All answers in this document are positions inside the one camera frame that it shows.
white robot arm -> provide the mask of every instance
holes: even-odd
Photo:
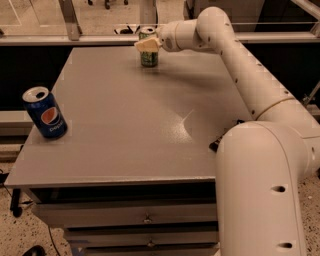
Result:
[[[320,167],[317,121],[237,40],[219,8],[169,23],[152,40],[137,48],[220,54],[255,120],[227,132],[217,152],[221,255],[306,256],[297,184]]]

cabinet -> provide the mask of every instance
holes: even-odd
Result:
[[[33,128],[6,182],[35,215],[85,255],[214,255],[209,144],[250,118],[220,57],[161,50],[143,68],[134,47],[74,48],[53,93],[67,133]]]

screw hole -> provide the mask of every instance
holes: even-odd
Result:
[[[271,188],[273,191],[278,193],[284,193],[286,192],[286,188],[284,186],[274,186]]]

cable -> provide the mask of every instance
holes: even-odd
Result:
[[[50,239],[51,239],[51,243],[53,245],[53,248],[56,250],[56,253],[58,254],[58,256],[61,256],[61,254],[59,253],[57,247],[56,247],[56,244],[54,243],[53,241],[53,238],[52,238],[52,234],[51,234],[51,229],[50,227],[48,226],[48,230],[49,230],[49,235],[50,235]]]

blue soda can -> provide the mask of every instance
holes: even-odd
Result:
[[[45,138],[59,138],[67,131],[64,120],[54,96],[45,87],[33,87],[22,95],[24,107],[32,121]]]

